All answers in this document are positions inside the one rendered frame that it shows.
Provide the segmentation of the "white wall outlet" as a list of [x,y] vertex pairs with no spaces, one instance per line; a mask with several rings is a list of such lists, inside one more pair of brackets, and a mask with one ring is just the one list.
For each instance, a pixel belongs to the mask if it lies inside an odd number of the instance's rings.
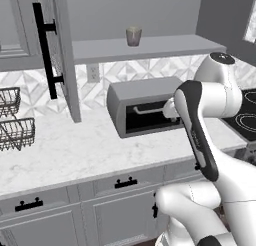
[[100,82],[100,72],[99,64],[87,64],[87,78],[89,83],[99,83]]

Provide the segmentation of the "grey drawer front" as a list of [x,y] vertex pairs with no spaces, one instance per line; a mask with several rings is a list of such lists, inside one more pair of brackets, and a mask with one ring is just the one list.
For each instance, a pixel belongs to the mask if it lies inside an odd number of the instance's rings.
[[[44,202],[43,206],[23,210],[20,212],[15,211],[15,207],[19,205],[21,201],[24,201],[25,203],[30,203],[33,202],[36,197]],[[14,217],[37,213],[52,208],[67,206],[78,202],[79,195],[76,186],[62,187],[41,192],[35,192],[28,195],[21,195],[14,198],[0,200],[0,220],[7,220]]]
[[202,178],[199,170],[195,169],[194,159],[175,161],[167,164],[164,168],[164,183],[176,181],[193,181]]
[[[132,171],[111,177],[101,178],[92,182],[93,194],[95,197],[101,197],[159,184],[163,181],[163,174],[163,167],[152,167],[139,171]],[[129,177],[137,179],[138,184],[120,189],[114,188],[114,184],[118,179],[123,182],[127,181]]]

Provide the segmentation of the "clear drinking glass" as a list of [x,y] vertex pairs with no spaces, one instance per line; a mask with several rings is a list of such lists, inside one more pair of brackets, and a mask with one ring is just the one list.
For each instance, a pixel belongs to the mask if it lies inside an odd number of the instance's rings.
[[137,47],[140,43],[142,29],[139,27],[129,27],[126,29],[127,45],[130,47]]

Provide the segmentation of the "grey toaster oven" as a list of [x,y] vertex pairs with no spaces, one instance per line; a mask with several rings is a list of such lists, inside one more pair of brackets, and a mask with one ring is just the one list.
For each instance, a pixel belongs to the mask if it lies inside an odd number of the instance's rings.
[[182,84],[176,77],[143,79],[111,83],[106,106],[120,138],[135,137],[183,127],[181,118],[171,121],[163,112],[138,115],[133,110],[163,108]]

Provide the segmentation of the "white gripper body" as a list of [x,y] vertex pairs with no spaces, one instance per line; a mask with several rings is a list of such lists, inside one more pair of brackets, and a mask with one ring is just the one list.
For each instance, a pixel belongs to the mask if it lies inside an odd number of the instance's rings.
[[163,115],[165,118],[170,119],[171,121],[177,121],[179,114],[175,108],[174,98],[171,97],[163,107]]

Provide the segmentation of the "grey cupboard door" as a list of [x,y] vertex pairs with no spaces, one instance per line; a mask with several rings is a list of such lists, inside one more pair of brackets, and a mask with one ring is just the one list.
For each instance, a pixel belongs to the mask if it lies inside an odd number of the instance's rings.
[[158,216],[153,218],[156,188],[83,201],[87,246],[133,246],[160,234]]
[[0,222],[6,246],[86,246],[79,204]]

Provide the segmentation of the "grey cabinet shelf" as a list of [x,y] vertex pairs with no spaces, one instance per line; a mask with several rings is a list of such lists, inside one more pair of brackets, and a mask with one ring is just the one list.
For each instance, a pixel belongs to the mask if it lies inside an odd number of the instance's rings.
[[73,41],[76,64],[163,58],[225,52],[226,47],[198,35],[142,37],[137,47],[122,39]]

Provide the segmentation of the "grey closed cabinet door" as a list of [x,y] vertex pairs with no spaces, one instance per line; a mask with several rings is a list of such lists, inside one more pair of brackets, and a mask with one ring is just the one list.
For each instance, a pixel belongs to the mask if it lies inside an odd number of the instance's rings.
[[44,67],[34,1],[0,0],[0,72]]

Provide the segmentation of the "grey open cabinet door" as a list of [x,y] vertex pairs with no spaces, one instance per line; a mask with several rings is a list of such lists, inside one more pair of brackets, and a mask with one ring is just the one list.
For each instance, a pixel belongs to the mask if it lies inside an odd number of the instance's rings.
[[79,123],[81,114],[67,0],[35,0],[34,2],[41,4],[45,23],[56,23],[57,33],[48,32],[47,40],[53,75],[63,75],[64,82],[56,83],[55,87],[57,84],[61,86],[70,116],[75,123]]

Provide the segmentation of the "black hob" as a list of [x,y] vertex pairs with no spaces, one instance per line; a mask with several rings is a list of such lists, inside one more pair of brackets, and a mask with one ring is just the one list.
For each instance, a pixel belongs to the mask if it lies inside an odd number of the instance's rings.
[[236,116],[222,121],[248,142],[256,141],[256,88],[242,91],[242,106]]

